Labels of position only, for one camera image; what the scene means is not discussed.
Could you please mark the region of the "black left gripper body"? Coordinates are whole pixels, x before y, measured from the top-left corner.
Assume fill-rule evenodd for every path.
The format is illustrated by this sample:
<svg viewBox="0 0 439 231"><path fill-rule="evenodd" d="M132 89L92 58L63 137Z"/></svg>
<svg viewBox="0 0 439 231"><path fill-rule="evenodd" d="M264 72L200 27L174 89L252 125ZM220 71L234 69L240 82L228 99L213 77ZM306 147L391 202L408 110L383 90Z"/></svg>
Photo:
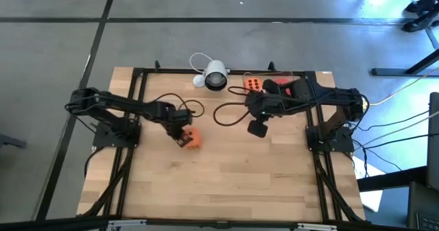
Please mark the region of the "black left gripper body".
<svg viewBox="0 0 439 231"><path fill-rule="evenodd" d="M171 112L169 115L169 122L167 123L167 134L170 135L173 139L179 139L182 137L183 134L183 127L181 124L174 123L173 116L174 112Z"/></svg>

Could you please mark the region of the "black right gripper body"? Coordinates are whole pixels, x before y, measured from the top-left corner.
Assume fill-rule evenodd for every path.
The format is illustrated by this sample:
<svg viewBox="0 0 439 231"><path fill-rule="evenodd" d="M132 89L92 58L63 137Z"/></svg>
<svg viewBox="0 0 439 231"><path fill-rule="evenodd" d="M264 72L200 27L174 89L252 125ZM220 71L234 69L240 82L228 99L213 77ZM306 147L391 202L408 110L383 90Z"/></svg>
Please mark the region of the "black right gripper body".
<svg viewBox="0 0 439 231"><path fill-rule="evenodd" d="M283 99L279 95L251 91L245 98L245 107L254 118L278 116L285 112Z"/></svg>

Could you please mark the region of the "large orange foam die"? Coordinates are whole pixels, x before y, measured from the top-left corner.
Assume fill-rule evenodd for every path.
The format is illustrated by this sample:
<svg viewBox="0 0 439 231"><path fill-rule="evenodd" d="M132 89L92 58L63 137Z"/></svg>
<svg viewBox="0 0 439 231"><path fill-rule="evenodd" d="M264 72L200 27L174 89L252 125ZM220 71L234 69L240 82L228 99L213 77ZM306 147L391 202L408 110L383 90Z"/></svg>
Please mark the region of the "large orange foam die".
<svg viewBox="0 0 439 231"><path fill-rule="evenodd" d="M263 81L257 77L245 77L244 78L244 88L248 92L249 90L253 91L263 91L262 88Z"/></svg>
<svg viewBox="0 0 439 231"><path fill-rule="evenodd" d="M186 149L200 149L202 147L202 137L200 132L195 127L188 127L186 130L192 131L191 142L188 143L185 148Z"/></svg>

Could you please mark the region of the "large red foam die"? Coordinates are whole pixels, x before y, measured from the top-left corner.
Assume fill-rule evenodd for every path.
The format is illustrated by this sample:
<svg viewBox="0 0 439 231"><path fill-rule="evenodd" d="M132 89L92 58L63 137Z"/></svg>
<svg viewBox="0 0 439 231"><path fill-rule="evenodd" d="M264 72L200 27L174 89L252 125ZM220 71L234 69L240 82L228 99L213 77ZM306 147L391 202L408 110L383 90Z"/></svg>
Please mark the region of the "large red foam die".
<svg viewBox="0 0 439 231"><path fill-rule="evenodd" d="M290 80L286 79L286 78L278 78L278 79L275 79L274 81L279 85L287 84L290 82ZM287 93L288 96L291 96L291 92L288 88L285 90L285 92Z"/></svg>

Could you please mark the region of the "clear plastic container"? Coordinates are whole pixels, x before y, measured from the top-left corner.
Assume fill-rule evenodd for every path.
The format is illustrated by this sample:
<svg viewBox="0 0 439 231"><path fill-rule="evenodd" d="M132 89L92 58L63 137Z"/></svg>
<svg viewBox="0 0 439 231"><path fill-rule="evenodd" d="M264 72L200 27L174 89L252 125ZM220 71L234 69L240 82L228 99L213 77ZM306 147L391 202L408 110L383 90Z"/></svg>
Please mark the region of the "clear plastic container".
<svg viewBox="0 0 439 231"><path fill-rule="evenodd" d="M294 81L294 80L299 80L300 76L294 75L291 71L281 71L281 72L273 72L273 73L251 73L251 72L245 72L242 76L241 76L241 81L242 81L242 87L244 88L244 78L245 77L257 77L260 78L263 82L265 80L272 80L274 82L275 79L278 78L286 78L289 79L290 82ZM250 90L247 92L246 89L244 88L244 93L248 94L250 92Z"/></svg>

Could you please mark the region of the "black rig crossbar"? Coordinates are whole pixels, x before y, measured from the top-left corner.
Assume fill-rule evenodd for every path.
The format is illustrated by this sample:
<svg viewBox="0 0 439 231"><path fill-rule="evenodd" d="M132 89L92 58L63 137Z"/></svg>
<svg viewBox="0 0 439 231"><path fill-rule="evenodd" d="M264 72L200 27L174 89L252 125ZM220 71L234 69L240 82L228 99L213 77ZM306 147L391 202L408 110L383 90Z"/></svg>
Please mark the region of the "black rig crossbar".
<svg viewBox="0 0 439 231"><path fill-rule="evenodd" d="M119 215L78 216L64 219L45 219L0 223L0 231L89 231L106 228L109 221L124 220ZM190 226L228 230L231 228L282 228L294 230L299 223L290 221L216 221L189 219L146 219L146 226ZM337 226L337 231L424 231L411 228L380 226L367 221L328 220L322 223Z"/></svg>

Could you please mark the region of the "black desk leg base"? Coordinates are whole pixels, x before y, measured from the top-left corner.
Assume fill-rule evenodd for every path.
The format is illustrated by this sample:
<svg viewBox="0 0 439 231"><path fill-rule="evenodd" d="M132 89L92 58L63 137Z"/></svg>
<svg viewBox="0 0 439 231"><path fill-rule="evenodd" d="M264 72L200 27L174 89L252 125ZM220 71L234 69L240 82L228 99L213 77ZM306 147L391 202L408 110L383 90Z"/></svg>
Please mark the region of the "black desk leg base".
<svg viewBox="0 0 439 231"><path fill-rule="evenodd" d="M373 68L370 72L371 75L380 77L420 77L422 74L426 74L426 69L436 62L439 62L439 49L408 69Z"/></svg>

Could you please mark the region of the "black floor beam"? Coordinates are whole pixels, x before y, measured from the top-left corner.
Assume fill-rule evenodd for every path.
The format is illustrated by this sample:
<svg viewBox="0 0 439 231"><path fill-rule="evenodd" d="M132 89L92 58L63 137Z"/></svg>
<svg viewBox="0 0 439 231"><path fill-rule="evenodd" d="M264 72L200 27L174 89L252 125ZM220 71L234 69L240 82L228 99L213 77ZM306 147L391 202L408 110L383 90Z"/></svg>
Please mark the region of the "black floor beam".
<svg viewBox="0 0 439 231"><path fill-rule="evenodd" d="M360 192L378 191L409 186L411 182L426 185L427 167L416 167L357 180Z"/></svg>

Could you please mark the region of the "grey cabinet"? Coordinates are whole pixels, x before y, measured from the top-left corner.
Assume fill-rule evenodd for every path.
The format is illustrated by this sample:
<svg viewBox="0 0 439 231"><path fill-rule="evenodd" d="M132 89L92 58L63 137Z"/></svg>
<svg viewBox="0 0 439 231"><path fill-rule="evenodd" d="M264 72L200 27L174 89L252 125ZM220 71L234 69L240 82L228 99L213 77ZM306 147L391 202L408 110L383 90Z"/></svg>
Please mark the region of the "grey cabinet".
<svg viewBox="0 0 439 231"><path fill-rule="evenodd" d="M429 96L429 125L427 141L427 183L439 191L439 93Z"/></svg>

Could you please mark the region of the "person's foot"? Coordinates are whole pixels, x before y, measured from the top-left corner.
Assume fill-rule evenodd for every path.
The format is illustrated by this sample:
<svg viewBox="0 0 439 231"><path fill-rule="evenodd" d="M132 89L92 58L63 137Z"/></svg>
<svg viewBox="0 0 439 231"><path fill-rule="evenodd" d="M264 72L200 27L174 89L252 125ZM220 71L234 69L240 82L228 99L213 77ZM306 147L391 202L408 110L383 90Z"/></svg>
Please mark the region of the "person's foot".
<svg viewBox="0 0 439 231"><path fill-rule="evenodd" d="M404 32L417 32L423 30L430 25L437 26L439 25L439 11L429 11L424 13L422 16L417 19L410 21L402 27Z"/></svg>
<svg viewBox="0 0 439 231"><path fill-rule="evenodd" d="M406 12L418 13L418 12L426 12L431 9L436 0L418 0L411 2L406 8Z"/></svg>

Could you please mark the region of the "black box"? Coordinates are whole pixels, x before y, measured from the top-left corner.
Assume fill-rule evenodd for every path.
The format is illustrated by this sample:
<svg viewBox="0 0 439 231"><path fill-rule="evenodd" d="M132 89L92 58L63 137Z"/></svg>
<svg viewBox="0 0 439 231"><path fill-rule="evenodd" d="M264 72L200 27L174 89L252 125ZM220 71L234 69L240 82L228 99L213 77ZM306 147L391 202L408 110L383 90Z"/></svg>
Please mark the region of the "black box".
<svg viewBox="0 0 439 231"><path fill-rule="evenodd" d="M439 231L439 191L417 182L410 183L407 227Z"/></svg>

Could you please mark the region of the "black aluminium table frame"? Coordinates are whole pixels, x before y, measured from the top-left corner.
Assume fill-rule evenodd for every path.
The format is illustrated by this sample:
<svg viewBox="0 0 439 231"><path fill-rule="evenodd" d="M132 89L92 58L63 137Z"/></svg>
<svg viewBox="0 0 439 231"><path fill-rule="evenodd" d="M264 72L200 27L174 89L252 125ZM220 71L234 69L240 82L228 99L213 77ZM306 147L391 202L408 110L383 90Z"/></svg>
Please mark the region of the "black aluminium table frame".
<svg viewBox="0 0 439 231"><path fill-rule="evenodd" d="M142 123L128 178L107 208L124 219L290 221L320 223L334 218L329 190L316 177L305 128L330 117L325 106L268 121L268 133L248 133L242 96L194 87L189 69L117 67L109 90L146 101L189 100L204 114L193 122L200 149L183 149L155 123Z"/></svg>

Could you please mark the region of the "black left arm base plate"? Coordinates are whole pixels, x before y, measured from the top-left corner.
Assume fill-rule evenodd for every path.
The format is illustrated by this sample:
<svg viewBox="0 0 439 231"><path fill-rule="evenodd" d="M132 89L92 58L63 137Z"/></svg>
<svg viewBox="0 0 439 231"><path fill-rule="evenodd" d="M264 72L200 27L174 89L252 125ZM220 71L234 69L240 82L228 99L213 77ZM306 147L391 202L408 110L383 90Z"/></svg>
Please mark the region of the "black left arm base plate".
<svg viewBox="0 0 439 231"><path fill-rule="evenodd" d="M111 127L99 122L93 139L95 147L136 147L139 144L141 125L138 123L123 127Z"/></svg>

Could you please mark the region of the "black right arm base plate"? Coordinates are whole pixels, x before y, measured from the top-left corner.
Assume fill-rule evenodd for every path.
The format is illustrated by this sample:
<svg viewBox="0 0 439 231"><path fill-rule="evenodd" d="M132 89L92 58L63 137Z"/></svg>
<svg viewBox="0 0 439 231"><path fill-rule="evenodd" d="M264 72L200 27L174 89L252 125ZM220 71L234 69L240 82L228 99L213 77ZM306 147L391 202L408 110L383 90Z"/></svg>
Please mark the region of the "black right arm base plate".
<svg viewBox="0 0 439 231"><path fill-rule="evenodd" d="M333 131L321 130L320 126L305 129L308 148L317 152L348 152L354 151L351 130L342 126Z"/></svg>

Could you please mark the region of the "silver metal bracket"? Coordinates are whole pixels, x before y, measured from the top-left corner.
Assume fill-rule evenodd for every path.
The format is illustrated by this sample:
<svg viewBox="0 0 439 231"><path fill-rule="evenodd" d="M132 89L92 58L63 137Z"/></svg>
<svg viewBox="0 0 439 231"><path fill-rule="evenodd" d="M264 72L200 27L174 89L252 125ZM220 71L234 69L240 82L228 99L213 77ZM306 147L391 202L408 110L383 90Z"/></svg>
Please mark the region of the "silver metal bracket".
<svg viewBox="0 0 439 231"><path fill-rule="evenodd" d="M299 223L294 231L337 231L337 226L316 223Z"/></svg>
<svg viewBox="0 0 439 231"><path fill-rule="evenodd" d="M125 227L133 226L146 226L146 219L124 219L124 220L112 220L108 222L107 229L110 231L121 231Z"/></svg>

